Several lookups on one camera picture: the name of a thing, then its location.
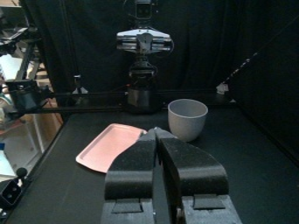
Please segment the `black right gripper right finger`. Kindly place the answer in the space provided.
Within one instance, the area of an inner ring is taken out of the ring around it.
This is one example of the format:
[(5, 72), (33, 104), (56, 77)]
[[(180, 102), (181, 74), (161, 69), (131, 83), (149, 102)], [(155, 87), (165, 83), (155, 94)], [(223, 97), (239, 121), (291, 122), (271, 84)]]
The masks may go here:
[(183, 208), (187, 197), (195, 210), (224, 209), (220, 197), (229, 193), (229, 184), (223, 165), (168, 131), (156, 128), (155, 135), (171, 208)]

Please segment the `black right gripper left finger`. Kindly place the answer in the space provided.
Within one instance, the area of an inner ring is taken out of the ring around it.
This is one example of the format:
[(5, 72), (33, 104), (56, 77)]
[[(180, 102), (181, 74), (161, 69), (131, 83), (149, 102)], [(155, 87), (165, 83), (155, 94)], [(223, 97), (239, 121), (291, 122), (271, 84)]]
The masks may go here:
[(113, 214), (141, 213), (153, 194), (155, 131), (148, 130), (121, 152), (105, 176), (105, 202)]

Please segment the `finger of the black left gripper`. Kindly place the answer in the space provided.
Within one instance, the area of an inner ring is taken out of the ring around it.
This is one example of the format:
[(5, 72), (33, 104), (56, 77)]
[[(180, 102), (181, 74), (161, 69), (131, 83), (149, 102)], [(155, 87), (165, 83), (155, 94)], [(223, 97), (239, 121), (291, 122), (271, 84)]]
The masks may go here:
[(152, 42), (153, 35), (151, 33), (144, 34), (144, 53), (149, 54), (152, 52)]
[(136, 35), (136, 45), (140, 54), (144, 54), (144, 34)]

